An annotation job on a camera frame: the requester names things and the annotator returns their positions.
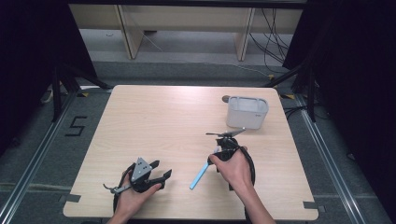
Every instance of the wooden table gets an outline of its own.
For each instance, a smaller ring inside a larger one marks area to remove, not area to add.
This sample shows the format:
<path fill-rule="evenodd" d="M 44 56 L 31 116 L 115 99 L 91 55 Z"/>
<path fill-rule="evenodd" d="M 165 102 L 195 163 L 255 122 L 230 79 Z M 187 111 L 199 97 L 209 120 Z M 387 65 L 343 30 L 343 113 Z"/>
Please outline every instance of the wooden table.
<path fill-rule="evenodd" d="M 67 217 L 111 217 L 113 195 L 103 184 L 115 187 L 121 173 L 138 157 L 148 163 L 160 160 L 151 178 L 169 169 L 165 189 L 143 206 L 136 218 L 244 219 L 244 205 L 215 166 L 210 166 L 194 190 L 191 181 L 216 147 L 216 137 L 227 127 L 223 95 L 260 97 L 269 112 L 262 127 L 236 136 L 256 167 L 256 185 L 263 203 L 277 220 L 314 220 L 313 202 L 303 166 L 291 136 L 282 105 L 274 89 L 183 86 L 117 86 L 80 168 L 67 202 Z"/>

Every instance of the box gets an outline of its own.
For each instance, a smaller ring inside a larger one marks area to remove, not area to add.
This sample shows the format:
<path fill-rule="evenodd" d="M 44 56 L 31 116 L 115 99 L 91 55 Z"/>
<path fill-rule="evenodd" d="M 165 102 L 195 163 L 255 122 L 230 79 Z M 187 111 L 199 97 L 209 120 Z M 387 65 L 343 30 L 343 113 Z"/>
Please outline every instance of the box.
<path fill-rule="evenodd" d="M 268 112 L 261 98 L 231 96 L 228 100 L 227 125 L 234 128 L 260 129 Z"/>

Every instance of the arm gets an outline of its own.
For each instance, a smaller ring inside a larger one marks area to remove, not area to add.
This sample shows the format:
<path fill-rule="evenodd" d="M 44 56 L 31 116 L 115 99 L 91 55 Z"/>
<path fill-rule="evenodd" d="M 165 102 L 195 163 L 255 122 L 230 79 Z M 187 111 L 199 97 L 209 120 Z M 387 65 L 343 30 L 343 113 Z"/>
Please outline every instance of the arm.
<path fill-rule="evenodd" d="M 123 186 L 129 184 L 129 178 L 130 173 L 125 176 L 122 184 Z M 122 192 L 117 203 L 116 211 L 107 224 L 127 223 L 128 220 L 131 219 L 137 211 L 139 211 L 146 200 L 157 192 L 160 187 L 161 184 L 156 184 L 143 193 L 138 193 L 133 189 L 127 189 Z"/>
<path fill-rule="evenodd" d="M 210 155 L 209 159 L 218 167 L 223 178 L 233 187 L 236 195 L 245 205 L 252 223 L 275 223 L 251 183 L 248 161 L 241 150 L 237 150 L 228 161 L 221 161 L 214 155 Z"/>

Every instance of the person's left hand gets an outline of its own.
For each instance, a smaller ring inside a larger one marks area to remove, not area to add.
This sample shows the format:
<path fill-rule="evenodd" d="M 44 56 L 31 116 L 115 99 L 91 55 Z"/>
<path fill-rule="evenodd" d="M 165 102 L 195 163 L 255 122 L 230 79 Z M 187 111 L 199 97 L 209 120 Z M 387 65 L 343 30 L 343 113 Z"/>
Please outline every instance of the person's left hand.
<path fill-rule="evenodd" d="M 128 172 L 125 176 L 122 186 L 129 184 L 130 174 L 131 172 Z M 107 223 L 127 223 L 139 211 L 146 200 L 161 188 L 161 185 L 156 184 L 142 193 L 138 193 L 132 188 L 123 191 L 119 196 L 114 216 Z"/>

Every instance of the hand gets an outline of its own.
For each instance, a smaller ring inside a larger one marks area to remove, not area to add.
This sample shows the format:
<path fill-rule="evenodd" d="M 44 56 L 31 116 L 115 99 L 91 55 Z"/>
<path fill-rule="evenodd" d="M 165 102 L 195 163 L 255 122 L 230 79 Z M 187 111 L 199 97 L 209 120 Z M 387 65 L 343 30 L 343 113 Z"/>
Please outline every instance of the hand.
<path fill-rule="evenodd" d="M 235 192 L 253 187 L 248 160 L 241 150 L 236 150 L 228 161 L 221 161 L 213 154 L 209 156 L 209 159 L 218 167 L 225 181 L 233 187 Z"/>
<path fill-rule="evenodd" d="M 129 184 L 130 174 L 131 172 L 128 172 L 123 179 L 123 186 Z M 119 196 L 114 216 L 107 222 L 107 224 L 127 223 L 127 221 L 131 219 L 137 211 L 139 211 L 146 200 L 160 189 L 161 185 L 162 184 L 156 184 L 142 193 L 138 193 L 133 189 L 123 191 Z"/>

